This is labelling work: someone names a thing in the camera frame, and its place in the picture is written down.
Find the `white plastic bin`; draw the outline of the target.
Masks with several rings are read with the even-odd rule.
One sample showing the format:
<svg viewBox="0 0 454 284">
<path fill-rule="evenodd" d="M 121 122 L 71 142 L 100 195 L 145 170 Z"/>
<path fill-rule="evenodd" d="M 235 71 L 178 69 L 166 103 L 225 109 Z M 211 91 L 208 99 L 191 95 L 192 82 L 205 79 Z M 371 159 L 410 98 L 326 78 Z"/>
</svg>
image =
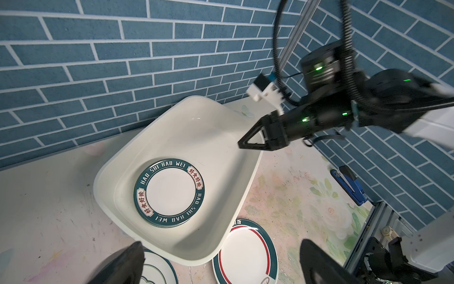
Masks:
<svg viewBox="0 0 454 284">
<path fill-rule="evenodd" d="M 166 259 L 185 266 L 210 261 L 227 238 L 260 163 L 259 151 L 238 147 L 257 118 L 205 97 L 182 100 L 101 168 L 93 185 L 97 203 L 121 230 Z M 163 159 L 191 163 L 205 182 L 200 210 L 173 228 L 152 226 L 134 205 L 140 173 Z"/>
</svg>

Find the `green red rimmed plate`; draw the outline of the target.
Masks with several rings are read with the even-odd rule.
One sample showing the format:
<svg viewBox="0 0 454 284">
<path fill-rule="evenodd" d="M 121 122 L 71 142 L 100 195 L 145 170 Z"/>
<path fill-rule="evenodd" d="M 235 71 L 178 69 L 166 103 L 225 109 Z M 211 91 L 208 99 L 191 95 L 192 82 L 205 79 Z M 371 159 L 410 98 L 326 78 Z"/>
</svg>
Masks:
<svg viewBox="0 0 454 284">
<path fill-rule="evenodd" d="M 254 221 L 234 221 L 221 250 L 212 260 L 219 284 L 276 284 L 279 261 L 265 229 Z"/>
</svg>

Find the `aluminium rail frame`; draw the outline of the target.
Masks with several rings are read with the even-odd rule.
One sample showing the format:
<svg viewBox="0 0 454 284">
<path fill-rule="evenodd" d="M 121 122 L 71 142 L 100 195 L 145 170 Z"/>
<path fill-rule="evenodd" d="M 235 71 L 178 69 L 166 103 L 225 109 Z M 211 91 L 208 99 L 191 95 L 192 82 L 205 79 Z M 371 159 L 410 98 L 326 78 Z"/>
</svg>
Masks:
<svg viewBox="0 0 454 284">
<path fill-rule="evenodd" d="M 375 204 L 367 217 L 365 224 L 359 234 L 354 248 L 349 254 L 344 268 L 361 284 L 380 284 L 375 276 L 367 271 L 364 263 L 366 253 L 375 250 L 388 249 L 390 239 L 382 234 L 382 229 L 390 227 L 397 235 L 404 236 L 414 233 L 410 226 L 385 202 Z"/>
</svg>

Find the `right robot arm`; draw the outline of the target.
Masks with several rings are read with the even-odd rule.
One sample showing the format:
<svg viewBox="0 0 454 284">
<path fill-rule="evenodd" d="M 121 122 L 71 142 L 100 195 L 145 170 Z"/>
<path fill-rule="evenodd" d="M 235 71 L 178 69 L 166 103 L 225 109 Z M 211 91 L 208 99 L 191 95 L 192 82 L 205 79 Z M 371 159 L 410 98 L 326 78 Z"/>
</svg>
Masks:
<svg viewBox="0 0 454 284">
<path fill-rule="evenodd" d="M 454 91 L 399 69 L 371 78 L 357 69 L 354 52 L 338 40 L 305 55 L 300 64 L 307 95 L 283 112 L 282 89 L 259 75 L 248 89 L 275 110 L 239 140 L 241 149 L 274 151 L 295 140 L 317 142 L 316 133 L 335 127 L 378 126 L 394 133 L 454 143 Z M 454 212 L 408 236 L 394 235 L 383 246 L 370 237 L 354 258 L 352 272 L 334 264 L 311 241 L 301 244 L 301 267 L 311 284 L 421 284 L 436 279 L 454 261 Z"/>
</svg>

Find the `floral table mat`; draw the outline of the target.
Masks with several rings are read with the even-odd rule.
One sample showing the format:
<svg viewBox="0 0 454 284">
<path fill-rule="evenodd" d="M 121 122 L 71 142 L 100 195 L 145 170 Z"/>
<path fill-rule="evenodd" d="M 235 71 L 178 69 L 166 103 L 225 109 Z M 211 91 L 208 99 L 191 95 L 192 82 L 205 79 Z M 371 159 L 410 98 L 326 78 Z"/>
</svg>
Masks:
<svg viewBox="0 0 454 284">
<path fill-rule="evenodd" d="M 98 170 L 143 128 L 113 129 L 38 147 L 25 139 L 1 146 L 1 282 L 85 284 L 133 242 L 93 196 Z M 299 262 L 311 239 L 344 264 L 372 209 L 357 207 L 317 151 L 293 143 L 266 152 L 239 217 L 259 224 L 277 252 L 280 284 L 304 282 Z"/>
</svg>

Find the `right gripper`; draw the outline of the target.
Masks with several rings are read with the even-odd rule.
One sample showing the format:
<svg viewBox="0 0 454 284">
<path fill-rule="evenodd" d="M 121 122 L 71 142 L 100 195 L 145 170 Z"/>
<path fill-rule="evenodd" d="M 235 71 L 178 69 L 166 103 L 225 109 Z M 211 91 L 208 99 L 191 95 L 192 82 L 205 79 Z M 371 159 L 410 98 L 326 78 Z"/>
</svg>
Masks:
<svg viewBox="0 0 454 284">
<path fill-rule="evenodd" d="M 265 143 L 250 143 L 249 141 L 259 133 L 263 133 Z M 263 149 L 266 151 L 280 150 L 289 144 L 286 129 L 277 111 L 260 118 L 238 141 L 240 149 Z"/>
</svg>

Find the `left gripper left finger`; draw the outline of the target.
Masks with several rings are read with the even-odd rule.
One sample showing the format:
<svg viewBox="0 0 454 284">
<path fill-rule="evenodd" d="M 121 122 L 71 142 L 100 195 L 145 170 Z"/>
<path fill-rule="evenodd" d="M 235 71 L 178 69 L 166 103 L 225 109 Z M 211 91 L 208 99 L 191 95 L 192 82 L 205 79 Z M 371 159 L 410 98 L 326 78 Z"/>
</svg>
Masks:
<svg viewBox="0 0 454 284">
<path fill-rule="evenodd" d="M 120 250 L 104 261 L 88 281 L 89 284 L 139 284 L 145 262 L 144 247 L 140 241 Z"/>
</svg>

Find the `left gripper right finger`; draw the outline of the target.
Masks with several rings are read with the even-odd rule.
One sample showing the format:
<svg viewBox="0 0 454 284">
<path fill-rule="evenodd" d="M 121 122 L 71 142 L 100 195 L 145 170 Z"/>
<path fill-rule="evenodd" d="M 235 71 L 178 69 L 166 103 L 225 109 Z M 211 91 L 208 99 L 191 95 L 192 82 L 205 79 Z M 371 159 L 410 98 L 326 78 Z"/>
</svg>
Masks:
<svg viewBox="0 0 454 284">
<path fill-rule="evenodd" d="M 358 284 L 358 280 L 312 240 L 303 239 L 300 265 L 307 284 Z"/>
</svg>

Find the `blue black stapler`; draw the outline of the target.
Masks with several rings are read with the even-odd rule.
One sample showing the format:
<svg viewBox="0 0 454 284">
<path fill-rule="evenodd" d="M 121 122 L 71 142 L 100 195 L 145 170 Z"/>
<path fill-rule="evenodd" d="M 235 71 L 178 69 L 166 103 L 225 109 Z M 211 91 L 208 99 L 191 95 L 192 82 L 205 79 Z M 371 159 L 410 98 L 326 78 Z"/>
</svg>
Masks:
<svg viewBox="0 0 454 284">
<path fill-rule="evenodd" d="M 368 201 L 368 197 L 359 183 L 357 176 L 350 167 L 347 165 L 340 166 L 338 170 L 330 170 L 330 174 L 357 206 L 361 206 Z"/>
</svg>

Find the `white cloud-pattern plate left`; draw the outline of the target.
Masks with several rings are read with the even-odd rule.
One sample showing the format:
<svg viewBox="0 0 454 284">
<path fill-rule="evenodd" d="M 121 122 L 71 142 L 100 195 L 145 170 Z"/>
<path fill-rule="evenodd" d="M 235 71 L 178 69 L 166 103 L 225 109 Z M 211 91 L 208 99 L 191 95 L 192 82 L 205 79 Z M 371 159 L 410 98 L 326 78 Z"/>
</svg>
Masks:
<svg viewBox="0 0 454 284">
<path fill-rule="evenodd" d="M 172 264 L 160 255 L 145 249 L 145 261 L 140 284 L 178 284 Z"/>
</svg>

